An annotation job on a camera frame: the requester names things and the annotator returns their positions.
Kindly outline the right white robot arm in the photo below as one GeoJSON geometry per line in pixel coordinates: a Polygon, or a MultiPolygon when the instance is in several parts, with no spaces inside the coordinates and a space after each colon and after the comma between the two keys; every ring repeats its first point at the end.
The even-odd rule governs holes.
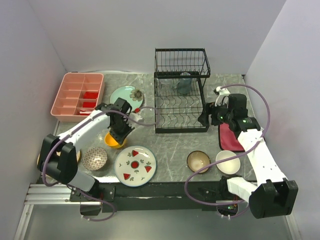
{"type": "Polygon", "coordinates": [[[280,170],[264,140],[264,129],[254,117],[248,116],[247,97],[240,93],[219,94],[215,102],[206,104],[199,121],[208,123],[208,117],[214,126],[228,125],[247,154],[256,177],[253,184],[238,175],[223,176],[220,196],[224,199],[239,196],[248,202],[257,219],[290,215],[298,185],[280,170]]]}

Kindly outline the orange bowl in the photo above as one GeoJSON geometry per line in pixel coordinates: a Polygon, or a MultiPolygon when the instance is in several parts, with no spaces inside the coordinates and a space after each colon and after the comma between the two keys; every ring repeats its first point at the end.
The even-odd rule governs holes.
{"type": "Polygon", "coordinates": [[[127,140],[125,139],[122,144],[119,144],[108,132],[104,137],[104,142],[112,149],[120,149],[126,144],[127,140]]]}

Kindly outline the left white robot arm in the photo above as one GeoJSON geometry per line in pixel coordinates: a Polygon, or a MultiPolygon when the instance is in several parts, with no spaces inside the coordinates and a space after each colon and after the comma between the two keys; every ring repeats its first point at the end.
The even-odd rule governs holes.
{"type": "Polygon", "coordinates": [[[43,139],[37,163],[43,183],[50,186],[46,177],[51,177],[57,183],[79,189],[88,201],[99,198],[100,182],[78,169],[77,153],[105,129],[119,145],[123,144],[133,131],[128,123],[131,110],[126,100],[118,98],[113,104],[99,104],[70,130],[57,136],[48,134],[43,139]]]}

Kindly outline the black wire dish rack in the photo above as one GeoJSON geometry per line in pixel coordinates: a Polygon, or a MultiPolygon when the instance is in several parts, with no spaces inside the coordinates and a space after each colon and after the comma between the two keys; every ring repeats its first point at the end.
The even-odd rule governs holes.
{"type": "Polygon", "coordinates": [[[157,134],[205,133],[199,117],[206,106],[204,86],[211,76],[204,48],[156,48],[154,107],[157,134]]]}

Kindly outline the clear faceted drinking glass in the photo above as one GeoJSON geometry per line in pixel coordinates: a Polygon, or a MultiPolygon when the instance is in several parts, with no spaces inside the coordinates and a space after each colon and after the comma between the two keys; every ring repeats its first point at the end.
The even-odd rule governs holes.
{"type": "Polygon", "coordinates": [[[170,79],[159,79],[159,85],[161,89],[170,88],[171,81],[170,79]]]}

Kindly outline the white grey mug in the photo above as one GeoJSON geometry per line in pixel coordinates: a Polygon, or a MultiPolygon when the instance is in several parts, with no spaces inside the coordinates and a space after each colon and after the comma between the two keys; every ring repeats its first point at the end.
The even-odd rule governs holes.
{"type": "Polygon", "coordinates": [[[173,84],[172,89],[177,91],[181,95],[187,95],[192,89],[192,78],[188,72],[182,72],[180,74],[183,78],[180,78],[176,83],[173,84]]]}

